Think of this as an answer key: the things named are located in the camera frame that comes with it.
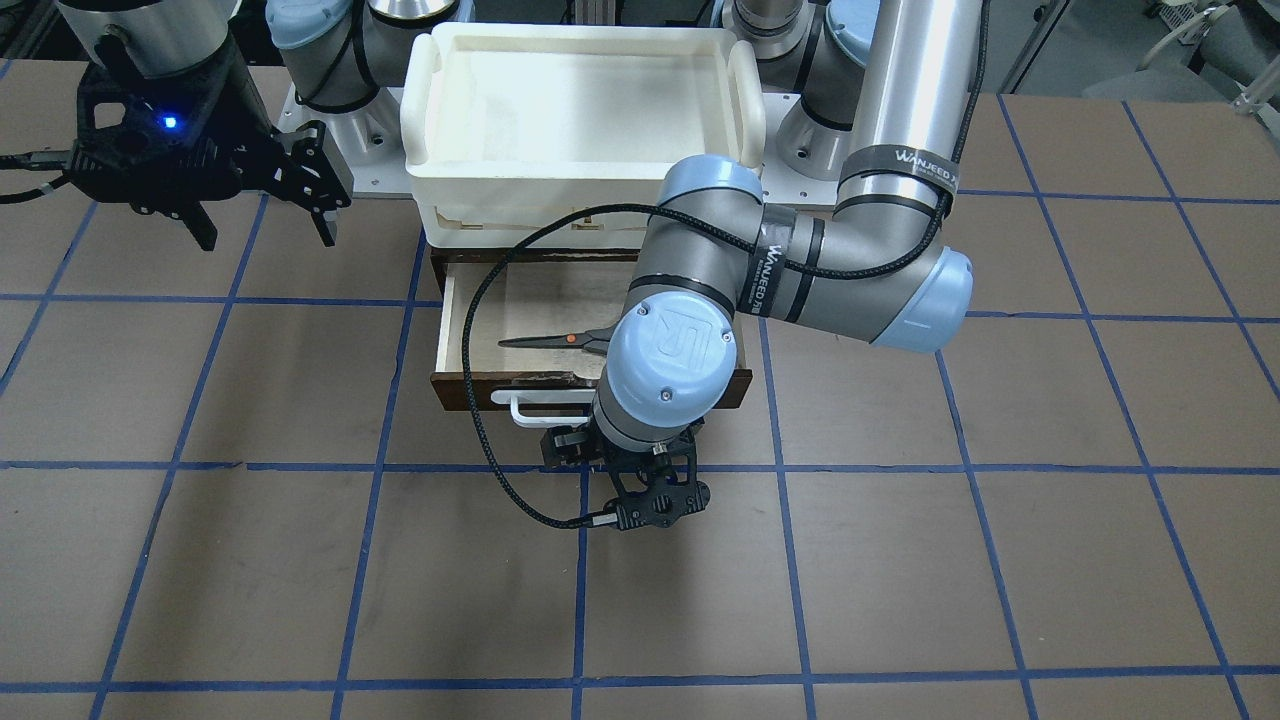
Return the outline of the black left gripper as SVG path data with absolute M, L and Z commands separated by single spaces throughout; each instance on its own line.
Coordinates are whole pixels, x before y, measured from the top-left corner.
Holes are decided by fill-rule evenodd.
M 710 501 L 708 486 L 698 479 L 695 436 L 700 428 L 695 421 L 659 448 L 634 452 L 590 424 L 552 427 L 541 438 L 544 466 L 589 465 L 608 473 L 617 496 L 600 511 L 580 518 L 581 527 L 668 528 Z

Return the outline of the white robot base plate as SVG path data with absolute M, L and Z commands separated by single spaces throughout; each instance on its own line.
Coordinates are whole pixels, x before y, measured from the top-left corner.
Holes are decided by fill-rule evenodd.
M 293 131 L 308 120 L 321 120 L 340 150 L 357 199 L 411 199 L 401 137 L 402 88 L 381 88 L 365 108 L 342 115 L 315 111 L 296 100 L 294 87 L 285 96 L 279 127 Z

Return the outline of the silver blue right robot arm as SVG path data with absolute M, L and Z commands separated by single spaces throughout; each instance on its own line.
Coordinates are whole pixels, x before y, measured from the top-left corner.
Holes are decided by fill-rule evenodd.
M 308 213 L 321 242 L 355 178 L 323 120 L 273 124 L 232 32 L 229 1 L 59 1 L 90 55 L 69 182 L 97 202 L 179 222 L 205 251 L 205 204 L 262 191 Z

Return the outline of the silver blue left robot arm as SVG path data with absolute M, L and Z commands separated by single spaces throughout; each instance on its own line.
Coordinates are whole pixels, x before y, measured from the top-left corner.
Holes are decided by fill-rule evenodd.
M 694 436 L 736 366 L 739 314 L 933 354 L 964 322 L 969 259 L 936 238 L 986 64 L 987 1 L 882 1 L 868 58 L 826 42 L 856 95 L 831 219 L 767 202 L 762 181 L 703 154 L 666 174 L 589 419 L 547 432 L 549 465 L 600 461 L 617 496 L 568 529 L 668 527 L 709 489 Z

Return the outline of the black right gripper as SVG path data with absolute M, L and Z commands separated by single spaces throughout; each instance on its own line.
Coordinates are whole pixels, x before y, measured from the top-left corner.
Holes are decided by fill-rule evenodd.
M 74 187 L 100 202 L 175 213 L 201 250 L 218 228 L 202 201 L 265 190 L 310 213 L 326 247 L 338 211 L 352 202 L 353 173 L 321 120 L 274 128 L 230 36 L 201 63 L 146 78 L 118 35 L 100 35 L 102 61 L 77 91 L 77 137 L 68 161 Z

